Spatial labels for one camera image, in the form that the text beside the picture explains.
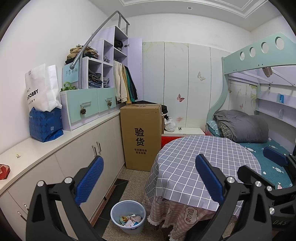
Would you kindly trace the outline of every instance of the floor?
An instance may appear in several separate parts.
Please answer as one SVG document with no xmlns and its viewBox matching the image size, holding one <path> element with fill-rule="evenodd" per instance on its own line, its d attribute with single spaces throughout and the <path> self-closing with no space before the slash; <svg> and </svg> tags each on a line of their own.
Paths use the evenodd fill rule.
<svg viewBox="0 0 296 241">
<path fill-rule="evenodd" d="M 110 220 L 111 208 L 123 200 L 135 200 L 139 203 L 144 198 L 144 187 L 148 179 L 149 172 L 129 170 L 123 167 L 118 179 L 115 182 L 115 188 L 102 210 L 97 222 L 94 225 L 95 230 L 100 237 L 107 241 L 164 241 L 161 229 L 153 230 L 152 225 L 146 220 L 144 230 L 138 235 L 129 235 L 118 228 Z M 229 236 L 234 225 L 229 225 L 225 230 L 223 237 Z"/>
</svg>

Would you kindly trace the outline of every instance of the checkered tablecloth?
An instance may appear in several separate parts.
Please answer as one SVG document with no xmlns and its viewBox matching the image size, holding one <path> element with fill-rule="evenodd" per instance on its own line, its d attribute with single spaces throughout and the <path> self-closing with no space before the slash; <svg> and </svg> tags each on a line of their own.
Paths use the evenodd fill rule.
<svg viewBox="0 0 296 241">
<path fill-rule="evenodd" d="M 188 206 L 216 211 L 219 204 L 213 201 L 195 168 L 195 157 L 204 154 L 210 164 L 219 167 L 225 176 L 237 181 L 237 170 L 247 165 L 261 174 L 256 157 L 245 147 L 228 138 L 189 136 L 171 141 L 158 153 L 145 193 L 152 203 L 155 196 Z M 237 203 L 234 215 L 238 216 L 242 201 Z"/>
</svg>

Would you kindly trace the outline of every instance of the trash can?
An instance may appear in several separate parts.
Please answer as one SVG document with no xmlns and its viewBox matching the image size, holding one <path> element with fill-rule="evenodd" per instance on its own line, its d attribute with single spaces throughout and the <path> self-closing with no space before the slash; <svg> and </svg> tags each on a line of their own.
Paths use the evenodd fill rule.
<svg viewBox="0 0 296 241">
<path fill-rule="evenodd" d="M 131 216 L 133 214 L 141 216 L 142 221 L 132 227 L 125 227 L 120 224 L 119 218 L 121 216 Z M 127 234 L 139 234 L 144 228 L 146 210 L 142 204 L 136 201 L 125 200 L 114 205 L 111 209 L 110 216 L 114 224 L 120 227 Z"/>
</svg>

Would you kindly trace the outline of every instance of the ceiling molding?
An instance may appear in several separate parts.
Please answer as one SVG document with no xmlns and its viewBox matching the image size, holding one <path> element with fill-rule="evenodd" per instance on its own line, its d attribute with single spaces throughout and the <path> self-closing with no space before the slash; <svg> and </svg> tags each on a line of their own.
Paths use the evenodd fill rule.
<svg viewBox="0 0 296 241">
<path fill-rule="evenodd" d="M 209 0 L 131 0 L 131 1 L 119 0 L 119 1 L 122 3 L 124 7 L 134 5 L 134 4 L 155 2 L 155 1 L 181 1 L 181 2 L 188 2 L 188 3 L 195 3 L 195 4 L 197 3 L 197 4 L 203 4 L 203 5 L 208 5 L 208 6 L 216 7 L 219 9 L 223 9 L 243 18 L 249 17 L 259 7 L 261 7 L 263 4 L 268 2 L 268 0 L 249 0 L 248 2 L 245 3 L 243 7 L 238 7 L 222 0 L 212 0 L 212 1 L 209 1 Z"/>
</svg>

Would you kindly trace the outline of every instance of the speckled tile floor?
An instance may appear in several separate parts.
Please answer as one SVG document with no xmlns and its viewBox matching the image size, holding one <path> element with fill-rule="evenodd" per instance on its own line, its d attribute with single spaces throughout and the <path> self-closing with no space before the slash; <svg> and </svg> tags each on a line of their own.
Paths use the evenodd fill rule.
<svg viewBox="0 0 296 241">
<path fill-rule="evenodd" d="M 149 177 L 149 172 L 136 171 L 126 169 L 124 166 L 122 172 L 119 175 L 119 179 L 128 180 L 125 190 L 121 196 L 120 201 L 123 200 L 135 200 L 137 202 L 142 202 L 144 198 L 144 187 L 145 183 Z M 138 235 L 129 235 L 118 228 L 112 220 L 108 221 L 102 218 L 103 223 L 108 222 L 103 238 L 107 241 L 164 241 L 163 233 L 161 229 L 153 230 L 152 225 L 145 221 L 144 230 Z M 223 237 L 229 236 L 234 224 L 230 224 Z"/>
</svg>

